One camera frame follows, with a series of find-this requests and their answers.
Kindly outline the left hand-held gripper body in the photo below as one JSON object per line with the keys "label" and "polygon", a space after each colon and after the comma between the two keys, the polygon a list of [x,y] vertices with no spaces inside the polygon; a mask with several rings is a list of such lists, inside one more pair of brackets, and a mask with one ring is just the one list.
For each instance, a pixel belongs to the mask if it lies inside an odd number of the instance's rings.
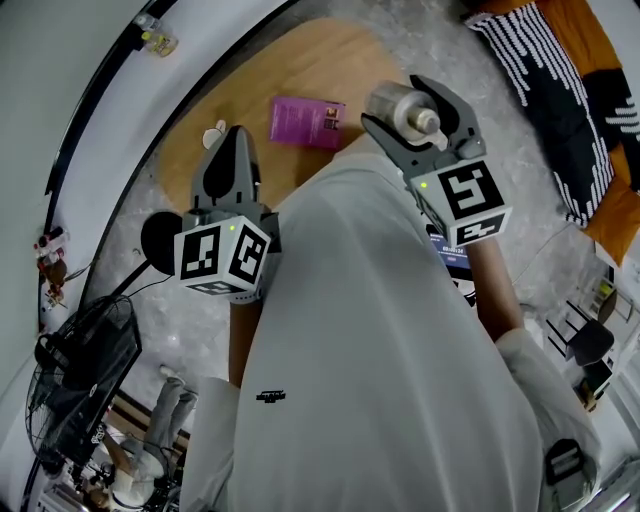
{"label": "left hand-held gripper body", "polygon": [[191,210],[174,237],[179,283],[235,304],[262,298],[263,271],[281,251],[279,214],[254,201]]}

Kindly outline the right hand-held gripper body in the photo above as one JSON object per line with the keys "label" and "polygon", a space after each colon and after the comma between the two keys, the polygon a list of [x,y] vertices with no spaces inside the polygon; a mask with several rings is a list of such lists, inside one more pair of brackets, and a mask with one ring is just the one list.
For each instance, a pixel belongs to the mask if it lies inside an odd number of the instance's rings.
{"label": "right hand-held gripper body", "polygon": [[472,136],[459,147],[403,145],[401,169],[419,211],[452,248],[502,233],[512,212],[487,162],[485,142]]}

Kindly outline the black timer display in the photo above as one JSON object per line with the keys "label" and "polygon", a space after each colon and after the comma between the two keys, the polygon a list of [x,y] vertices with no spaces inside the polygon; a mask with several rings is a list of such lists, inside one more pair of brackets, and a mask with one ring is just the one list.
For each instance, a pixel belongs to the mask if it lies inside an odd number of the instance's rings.
{"label": "black timer display", "polygon": [[427,226],[427,233],[441,260],[448,269],[469,270],[470,264],[464,248],[453,248],[433,225]]}

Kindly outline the brown plush toy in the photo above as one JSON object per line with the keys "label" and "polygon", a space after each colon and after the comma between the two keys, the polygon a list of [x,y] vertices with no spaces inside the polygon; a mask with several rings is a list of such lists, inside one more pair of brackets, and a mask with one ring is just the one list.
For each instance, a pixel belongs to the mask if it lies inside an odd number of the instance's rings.
{"label": "brown plush toy", "polygon": [[43,265],[41,273],[52,286],[61,288],[66,280],[67,266],[63,260],[58,260],[53,264]]}

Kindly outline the yellow drink bottle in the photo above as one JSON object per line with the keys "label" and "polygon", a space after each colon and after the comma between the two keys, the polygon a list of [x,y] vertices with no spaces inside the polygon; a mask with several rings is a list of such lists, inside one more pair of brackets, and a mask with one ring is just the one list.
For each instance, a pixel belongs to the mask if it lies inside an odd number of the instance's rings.
{"label": "yellow drink bottle", "polygon": [[145,30],[142,32],[141,39],[144,48],[159,57],[170,55],[178,46],[178,39],[163,31]]}

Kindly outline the purple book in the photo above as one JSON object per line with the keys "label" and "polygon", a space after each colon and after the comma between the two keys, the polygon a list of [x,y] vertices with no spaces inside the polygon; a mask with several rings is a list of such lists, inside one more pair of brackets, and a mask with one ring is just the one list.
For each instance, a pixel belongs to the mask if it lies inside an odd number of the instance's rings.
{"label": "purple book", "polygon": [[269,140],[337,150],[346,106],[324,100],[275,96],[271,103]]}

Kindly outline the person's left forearm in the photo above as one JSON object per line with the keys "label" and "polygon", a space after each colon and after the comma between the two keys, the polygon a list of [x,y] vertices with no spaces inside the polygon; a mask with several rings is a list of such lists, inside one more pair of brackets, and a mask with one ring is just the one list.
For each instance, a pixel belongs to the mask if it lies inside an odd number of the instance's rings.
{"label": "person's left forearm", "polygon": [[242,385],[262,309],[261,301],[230,305],[228,373],[229,382],[236,388]]}

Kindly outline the person's white t-shirt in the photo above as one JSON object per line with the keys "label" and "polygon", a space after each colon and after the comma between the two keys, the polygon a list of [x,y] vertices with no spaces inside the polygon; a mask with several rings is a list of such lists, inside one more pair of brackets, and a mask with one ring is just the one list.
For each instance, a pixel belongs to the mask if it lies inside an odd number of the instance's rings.
{"label": "person's white t-shirt", "polygon": [[[601,445],[525,326],[494,342],[361,136],[287,198],[242,385],[200,387],[180,512],[576,512]],[[555,486],[545,456],[585,456]]]}

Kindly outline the person's right forearm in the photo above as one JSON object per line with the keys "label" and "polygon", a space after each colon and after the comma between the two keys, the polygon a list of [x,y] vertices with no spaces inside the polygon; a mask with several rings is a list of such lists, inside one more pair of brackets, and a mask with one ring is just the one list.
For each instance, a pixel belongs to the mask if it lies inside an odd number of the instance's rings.
{"label": "person's right forearm", "polygon": [[524,327],[523,313],[495,237],[466,247],[475,284],[477,313],[494,342]]}

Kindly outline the black monitor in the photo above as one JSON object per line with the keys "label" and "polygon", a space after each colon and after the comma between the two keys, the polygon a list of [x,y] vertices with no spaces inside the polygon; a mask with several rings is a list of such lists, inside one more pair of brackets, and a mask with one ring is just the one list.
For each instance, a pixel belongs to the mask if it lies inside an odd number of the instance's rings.
{"label": "black monitor", "polygon": [[84,465],[94,451],[93,436],[133,363],[141,353],[133,318],[118,325],[106,320],[79,350],[65,376],[67,419],[59,451]]}

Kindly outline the white mug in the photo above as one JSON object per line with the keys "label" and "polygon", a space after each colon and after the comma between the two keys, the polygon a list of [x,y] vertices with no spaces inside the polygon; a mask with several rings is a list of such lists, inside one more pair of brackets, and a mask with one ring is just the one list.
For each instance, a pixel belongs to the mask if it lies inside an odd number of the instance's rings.
{"label": "white mug", "polygon": [[209,150],[214,143],[226,134],[227,124],[225,120],[218,120],[214,127],[204,131],[202,136],[202,144],[206,150]]}

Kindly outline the black router with antennas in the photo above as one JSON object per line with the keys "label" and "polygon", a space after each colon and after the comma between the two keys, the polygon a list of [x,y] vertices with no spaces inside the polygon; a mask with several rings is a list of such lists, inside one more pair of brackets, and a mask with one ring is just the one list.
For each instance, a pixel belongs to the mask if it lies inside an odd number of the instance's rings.
{"label": "black router with antennas", "polygon": [[596,319],[588,316],[579,306],[570,301],[566,301],[566,304],[584,320],[584,324],[577,328],[566,319],[565,323],[574,331],[574,335],[567,340],[546,319],[547,326],[555,335],[555,337],[548,336],[547,339],[566,361],[574,358],[579,367],[587,367],[598,363],[613,347],[614,335]]}

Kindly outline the wooden coffee table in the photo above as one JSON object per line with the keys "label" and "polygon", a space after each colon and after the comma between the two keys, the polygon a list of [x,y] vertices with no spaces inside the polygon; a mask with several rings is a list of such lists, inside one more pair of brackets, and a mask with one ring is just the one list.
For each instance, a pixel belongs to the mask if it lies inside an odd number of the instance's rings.
{"label": "wooden coffee table", "polygon": [[260,197],[274,208],[328,164],[330,150],[269,139],[276,96],[328,100],[346,107],[341,146],[362,132],[360,115],[375,86],[403,83],[400,66],[370,30],[335,18],[315,19],[290,30],[240,65],[171,129],[158,157],[158,181],[180,213],[191,204],[191,183],[204,155],[202,136],[219,120],[242,125],[257,151]]}

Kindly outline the clear glass jar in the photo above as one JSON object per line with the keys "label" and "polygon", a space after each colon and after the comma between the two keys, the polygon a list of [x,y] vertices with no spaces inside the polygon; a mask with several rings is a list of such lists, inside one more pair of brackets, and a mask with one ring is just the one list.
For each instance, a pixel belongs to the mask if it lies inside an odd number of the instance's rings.
{"label": "clear glass jar", "polygon": [[369,94],[365,112],[414,146],[431,143],[439,150],[445,150],[448,145],[448,138],[441,131],[435,101],[426,92],[384,81]]}

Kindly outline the black floor stand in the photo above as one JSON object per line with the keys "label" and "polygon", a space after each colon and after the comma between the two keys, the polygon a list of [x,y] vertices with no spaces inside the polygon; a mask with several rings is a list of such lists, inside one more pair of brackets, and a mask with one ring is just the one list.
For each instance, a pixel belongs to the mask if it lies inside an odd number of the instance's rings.
{"label": "black floor stand", "polygon": [[182,217],[171,211],[157,211],[150,215],[140,234],[142,253],[145,260],[107,296],[108,300],[122,296],[126,289],[140,277],[147,268],[153,267],[166,275],[164,280],[147,284],[129,294],[129,297],[157,284],[168,281],[175,275],[174,237],[182,232]]}

